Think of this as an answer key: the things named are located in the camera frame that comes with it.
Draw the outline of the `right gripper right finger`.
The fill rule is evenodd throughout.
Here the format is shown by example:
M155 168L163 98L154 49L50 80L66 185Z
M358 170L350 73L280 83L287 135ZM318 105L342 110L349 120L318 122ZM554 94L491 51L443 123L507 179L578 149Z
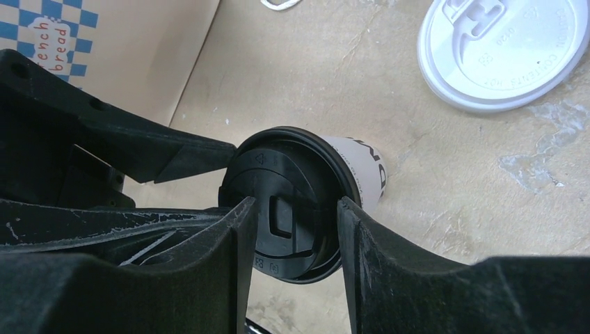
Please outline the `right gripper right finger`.
M343 198L337 205L353 333L588 333L589 258L425 250Z

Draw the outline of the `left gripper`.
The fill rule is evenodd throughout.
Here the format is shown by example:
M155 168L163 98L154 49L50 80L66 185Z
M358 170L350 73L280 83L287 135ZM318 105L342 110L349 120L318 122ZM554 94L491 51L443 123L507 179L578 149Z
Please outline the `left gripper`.
M13 49L1 50L1 101L1 267L71 267L75 255L121 266L196 261L219 235L228 262L245 266L244 202L137 209L122 192L122 173L162 183L226 168L233 144L119 109Z

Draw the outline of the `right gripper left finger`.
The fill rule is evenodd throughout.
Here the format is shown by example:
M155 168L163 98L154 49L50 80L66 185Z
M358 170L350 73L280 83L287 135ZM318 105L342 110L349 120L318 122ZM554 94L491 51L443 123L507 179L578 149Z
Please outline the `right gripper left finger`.
M241 202L243 268L228 262L229 239L221 235L196 261L144 265L137 259L121 266L75 255L71 267L1 267L1 332L244 332L257 223L254 199Z

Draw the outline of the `single white paper cup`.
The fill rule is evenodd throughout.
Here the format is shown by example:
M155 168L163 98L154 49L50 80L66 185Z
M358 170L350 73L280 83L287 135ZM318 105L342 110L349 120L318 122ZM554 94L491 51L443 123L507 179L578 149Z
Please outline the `single white paper cup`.
M343 158L358 187L362 209L373 214L385 193L388 173L383 155L356 138L320 136Z

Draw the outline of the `checkered paper bag blue handles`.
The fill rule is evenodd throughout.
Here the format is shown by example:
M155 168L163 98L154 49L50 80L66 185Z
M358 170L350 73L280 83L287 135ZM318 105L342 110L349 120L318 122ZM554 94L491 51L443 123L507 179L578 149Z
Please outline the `checkered paper bag blue handles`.
M169 125L217 1L1 2L1 47L118 108Z

